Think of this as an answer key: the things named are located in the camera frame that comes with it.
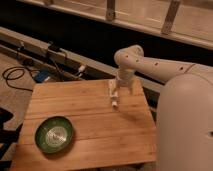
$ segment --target green plate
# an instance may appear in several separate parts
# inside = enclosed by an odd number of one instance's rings
[[[35,142],[44,153],[56,153],[72,140],[74,129],[71,122],[62,116],[45,120],[36,130]]]

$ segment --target white casing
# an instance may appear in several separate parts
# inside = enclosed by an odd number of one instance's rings
[[[213,74],[171,79],[157,113],[157,171],[212,171]]]

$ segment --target small white object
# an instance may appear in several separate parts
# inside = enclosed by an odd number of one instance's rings
[[[117,81],[115,79],[109,80],[109,96],[112,107],[118,107]]]

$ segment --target black cable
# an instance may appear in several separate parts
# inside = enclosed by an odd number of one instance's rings
[[[11,75],[12,75],[14,72],[17,72],[17,71],[21,71],[22,73],[21,73],[20,75],[16,76],[16,77],[11,77]],[[7,84],[8,87],[14,88],[14,89],[17,89],[17,90],[25,90],[25,91],[30,91],[30,92],[32,92],[32,91],[33,91],[32,89],[23,88],[23,87],[17,87],[17,86],[11,85],[11,84],[9,83],[9,81],[18,80],[18,79],[20,79],[21,77],[23,77],[26,71],[29,72],[31,78],[33,79],[33,75],[32,75],[32,71],[33,71],[33,70],[30,70],[29,68],[23,67],[23,66],[11,67],[11,68],[6,69],[6,70],[2,73],[2,77],[5,79],[5,82],[6,82],[6,84]]]

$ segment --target wooden cutting board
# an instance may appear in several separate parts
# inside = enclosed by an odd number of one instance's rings
[[[34,88],[11,170],[79,170],[155,161],[156,128],[135,79],[133,93],[120,88],[119,106],[111,107],[109,80],[38,84]],[[65,150],[44,155],[36,147],[38,126],[65,116],[75,129]]]

